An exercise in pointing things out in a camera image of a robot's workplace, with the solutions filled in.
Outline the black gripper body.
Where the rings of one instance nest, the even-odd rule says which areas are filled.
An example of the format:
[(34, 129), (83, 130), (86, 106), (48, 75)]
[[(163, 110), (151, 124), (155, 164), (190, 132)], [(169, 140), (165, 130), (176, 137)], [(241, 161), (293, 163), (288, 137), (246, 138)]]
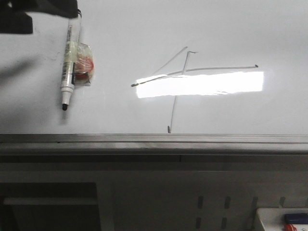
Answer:
[(33, 20), (28, 13), (45, 13), (68, 19), (81, 15), (77, 0), (0, 0), (0, 32), (32, 34)]

